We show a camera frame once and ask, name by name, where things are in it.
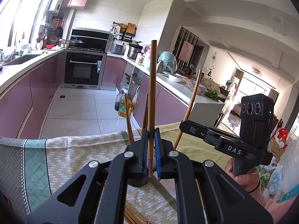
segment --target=metal screw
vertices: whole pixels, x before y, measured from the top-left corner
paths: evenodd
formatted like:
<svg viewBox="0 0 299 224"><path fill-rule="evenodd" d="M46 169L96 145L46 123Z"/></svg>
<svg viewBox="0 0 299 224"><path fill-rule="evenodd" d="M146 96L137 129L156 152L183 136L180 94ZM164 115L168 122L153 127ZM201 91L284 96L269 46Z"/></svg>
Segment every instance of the metal screw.
<svg viewBox="0 0 299 224"><path fill-rule="evenodd" d="M170 151L170 152L169 152L169 156L174 156L174 157L176 157L176 156L178 156L178 152L177 152L177 151Z"/></svg>
<svg viewBox="0 0 299 224"><path fill-rule="evenodd" d="M99 165L99 163L97 161L91 161L88 166L89 167L97 167Z"/></svg>
<svg viewBox="0 0 299 224"><path fill-rule="evenodd" d="M211 161L211 160L206 160L206 161L204 162L204 164L205 164L207 167L213 167L213 166L214 166L214 162Z"/></svg>
<svg viewBox="0 0 299 224"><path fill-rule="evenodd" d="M128 152L125 152L124 156L125 156L125 157L133 157L133 156L134 156L134 153L128 151Z"/></svg>

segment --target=pink sleeve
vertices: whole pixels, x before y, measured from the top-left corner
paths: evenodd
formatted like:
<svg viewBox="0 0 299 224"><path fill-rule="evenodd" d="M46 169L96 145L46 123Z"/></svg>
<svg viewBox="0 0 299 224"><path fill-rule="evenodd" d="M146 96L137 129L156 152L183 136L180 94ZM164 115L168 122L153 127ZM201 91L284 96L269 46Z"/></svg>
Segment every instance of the pink sleeve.
<svg viewBox="0 0 299 224"><path fill-rule="evenodd" d="M274 224L284 216L296 198L293 197L282 203L274 203L272 199L265 200L261 191L261 185L259 185L259 187L250 195L271 214Z"/></svg>

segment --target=person's hand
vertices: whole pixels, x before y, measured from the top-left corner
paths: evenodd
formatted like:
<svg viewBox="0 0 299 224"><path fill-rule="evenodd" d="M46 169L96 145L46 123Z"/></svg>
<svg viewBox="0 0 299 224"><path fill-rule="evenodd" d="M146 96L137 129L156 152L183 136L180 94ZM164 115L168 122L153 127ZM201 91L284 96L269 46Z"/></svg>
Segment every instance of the person's hand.
<svg viewBox="0 0 299 224"><path fill-rule="evenodd" d="M234 179L239 185L245 185L245 190L250 192L254 190L260 180L260 174L256 167L253 167L251 170L249 170L249 173L235 176L233 171L233 160L232 158L229 159L226 163L226 166L224 168L224 171L232 178Z"/></svg>

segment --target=kitchen sink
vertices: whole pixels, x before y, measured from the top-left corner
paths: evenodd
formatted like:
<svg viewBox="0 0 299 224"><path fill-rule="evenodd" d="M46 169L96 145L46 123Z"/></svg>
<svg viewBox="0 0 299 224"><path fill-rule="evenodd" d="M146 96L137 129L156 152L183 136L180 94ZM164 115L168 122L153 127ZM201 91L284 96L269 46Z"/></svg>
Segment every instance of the kitchen sink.
<svg viewBox="0 0 299 224"><path fill-rule="evenodd" d="M23 55L17 59L12 60L11 62L7 63L6 66L11 66L11 65L20 65L23 64L24 62L31 60L39 55Z"/></svg>

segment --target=wooden chopstick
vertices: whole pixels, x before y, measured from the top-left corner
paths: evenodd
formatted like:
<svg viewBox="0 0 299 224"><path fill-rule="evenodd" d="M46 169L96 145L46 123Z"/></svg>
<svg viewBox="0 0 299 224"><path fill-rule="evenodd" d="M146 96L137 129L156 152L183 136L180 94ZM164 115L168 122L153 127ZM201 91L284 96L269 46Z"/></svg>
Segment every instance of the wooden chopstick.
<svg viewBox="0 0 299 224"><path fill-rule="evenodd" d="M130 209L130 211L135 214L136 216L138 216L143 222L147 222L147 220L143 217L143 215L141 215L137 210L134 209L133 206L131 206L131 204L129 202L126 201L126 207L128 209Z"/></svg>
<svg viewBox="0 0 299 224"><path fill-rule="evenodd" d="M149 99L148 99L148 166L149 177L152 177L154 157L154 130L155 130L155 105L156 105L156 64L157 64L157 41L152 40L150 68L149 68Z"/></svg>
<svg viewBox="0 0 299 224"><path fill-rule="evenodd" d="M185 114L185 117L184 117L184 121L188 120L189 115L191 113L193 103L194 103L194 100L195 100L195 97L196 97L196 92L197 92L197 88L198 88L198 84L199 84L200 75L201 75L201 70L199 70L198 73L197 73L195 87L193 89L192 97L190 99L190 103L189 103L189 106L187 108L187 111L186 111L186 114ZM176 150L182 135L183 135L183 132L179 131L178 135L176 136L174 145L173 145L174 150Z"/></svg>
<svg viewBox="0 0 299 224"><path fill-rule="evenodd" d="M147 93L147 97L146 97L146 100L145 100L145 107L144 107L144 115L143 115L143 123L142 123L141 135L143 134L143 129L147 129L148 100L149 100L149 93Z"/></svg>
<svg viewBox="0 0 299 224"><path fill-rule="evenodd" d="M126 219L126 221L128 222L128 224L135 224L135 222L130 217L130 215L126 212L126 210L125 210L125 213L124 213L124 218Z"/></svg>
<svg viewBox="0 0 299 224"><path fill-rule="evenodd" d="M125 93L125 105L126 105L126 121L127 121L129 144L131 145L134 142L134 136L133 136L132 126L129 117L128 97L126 93Z"/></svg>
<svg viewBox="0 0 299 224"><path fill-rule="evenodd" d="M140 221L138 221L134 214L130 211L129 208L125 207L125 211L129 214L129 216L131 217L131 219L136 223L136 224L141 224Z"/></svg>

